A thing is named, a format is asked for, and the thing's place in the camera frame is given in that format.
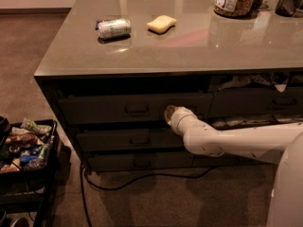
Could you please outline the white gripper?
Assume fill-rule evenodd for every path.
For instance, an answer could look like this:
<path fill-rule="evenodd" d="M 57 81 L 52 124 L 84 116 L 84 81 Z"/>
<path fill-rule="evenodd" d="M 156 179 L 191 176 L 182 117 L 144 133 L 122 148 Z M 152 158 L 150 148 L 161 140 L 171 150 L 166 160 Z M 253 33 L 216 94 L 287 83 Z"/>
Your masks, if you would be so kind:
<path fill-rule="evenodd" d="M 171 129 L 178 135 L 183 136 L 189 129 L 193 127 L 201 127 L 202 121 L 188 108 L 169 105 L 164 117 Z"/>

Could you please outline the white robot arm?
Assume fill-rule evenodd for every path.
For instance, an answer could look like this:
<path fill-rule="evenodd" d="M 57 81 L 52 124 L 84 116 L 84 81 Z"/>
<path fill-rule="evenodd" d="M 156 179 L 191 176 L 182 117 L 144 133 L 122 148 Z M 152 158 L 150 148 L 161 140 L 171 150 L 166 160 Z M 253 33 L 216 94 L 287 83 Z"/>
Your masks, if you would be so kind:
<path fill-rule="evenodd" d="M 303 227 L 302 123 L 220 131 L 185 107 L 169 105 L 164 116 L 193 154 L 230 153 L 276 164 L 266 227 Z"/>

